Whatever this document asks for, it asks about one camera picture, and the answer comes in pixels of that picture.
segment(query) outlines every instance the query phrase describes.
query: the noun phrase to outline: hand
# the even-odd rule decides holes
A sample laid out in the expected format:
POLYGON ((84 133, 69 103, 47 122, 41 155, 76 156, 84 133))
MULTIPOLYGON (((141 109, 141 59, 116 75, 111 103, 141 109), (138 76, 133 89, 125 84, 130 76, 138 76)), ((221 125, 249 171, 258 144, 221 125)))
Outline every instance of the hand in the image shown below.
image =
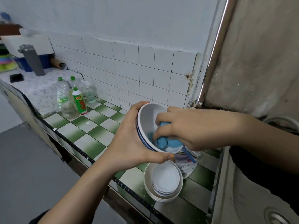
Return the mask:
POLYGON ((109 147, 100 157, 101 160, 109 160, 114 172, 131 169, 147 162, 164 163, 174 158, 172 153, 149 150, 143 145, 137 134, 136 117, 139 109, 147 103, 148 101, 140 101, 131 106, 109 147))
POLYGON ((169 107, 167 112, 158 114, 156 124, 171 124, 158 127, 153 139, 171 136, 194 151, 237 145, 247 121, 255 119, 230 111, 169 107))

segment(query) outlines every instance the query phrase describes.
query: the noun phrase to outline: stack of bowls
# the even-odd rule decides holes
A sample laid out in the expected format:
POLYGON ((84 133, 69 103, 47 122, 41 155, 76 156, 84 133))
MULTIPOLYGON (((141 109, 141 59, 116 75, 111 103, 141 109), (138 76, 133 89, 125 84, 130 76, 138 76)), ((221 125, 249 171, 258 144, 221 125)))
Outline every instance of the stack of bowls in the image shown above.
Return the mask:
POLYGON ((144 187, 153 200, 170 202, 181 192, 183 176, 171 161, 163 164, 150 163, 144 171, 144 187))
POLYGON ((167 112, 167 109, 162 105, 156 103, 147 103, 138 112, 137 116, 137 133, 139 135, 140 140, 150 150, 158 151, 158 152, 168 152, 168 153, 177 153, 179 152, 183 146, 180 147, 166 147, 163 150, 157 148, 151 138, 150 135, 156 131, 158 128, 155 121, 156 117, 161 112, 167 112))

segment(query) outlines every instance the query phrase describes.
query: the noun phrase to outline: tiled wall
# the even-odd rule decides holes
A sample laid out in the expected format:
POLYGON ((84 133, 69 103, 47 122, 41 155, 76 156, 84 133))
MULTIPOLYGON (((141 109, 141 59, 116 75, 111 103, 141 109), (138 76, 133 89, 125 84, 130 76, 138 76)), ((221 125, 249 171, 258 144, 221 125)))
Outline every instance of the tiled wall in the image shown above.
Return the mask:
POLYGON ((51 33, 54 52, 99 98, 128 110, 145 100, 186 107, 196 54, 51 33))

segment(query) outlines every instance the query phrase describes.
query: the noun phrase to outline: person's right hand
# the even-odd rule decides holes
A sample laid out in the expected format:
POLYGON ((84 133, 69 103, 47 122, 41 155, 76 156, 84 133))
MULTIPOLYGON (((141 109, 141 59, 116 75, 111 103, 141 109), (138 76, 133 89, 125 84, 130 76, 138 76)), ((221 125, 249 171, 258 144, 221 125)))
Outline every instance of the person's right hand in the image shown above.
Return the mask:
POLYGON ((153 139, 170 136, 193 151, 237 145, 245 136, 244 128, 250 121, 255 121, 255 118, 243 113, 169 107, 167 112, 158 114, 156 124, 170 124, 158 127, 153 139))

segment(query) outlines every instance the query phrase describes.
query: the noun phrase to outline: sink drain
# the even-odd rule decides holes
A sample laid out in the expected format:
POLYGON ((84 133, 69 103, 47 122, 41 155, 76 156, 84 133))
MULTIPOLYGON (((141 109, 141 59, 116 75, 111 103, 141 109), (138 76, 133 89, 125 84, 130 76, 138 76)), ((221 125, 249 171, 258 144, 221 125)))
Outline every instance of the sink drain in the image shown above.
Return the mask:
POLYGON ((264 217, 267 224, 291 224, 290 221, 276 208, 266 208, 264 211, 264 217))

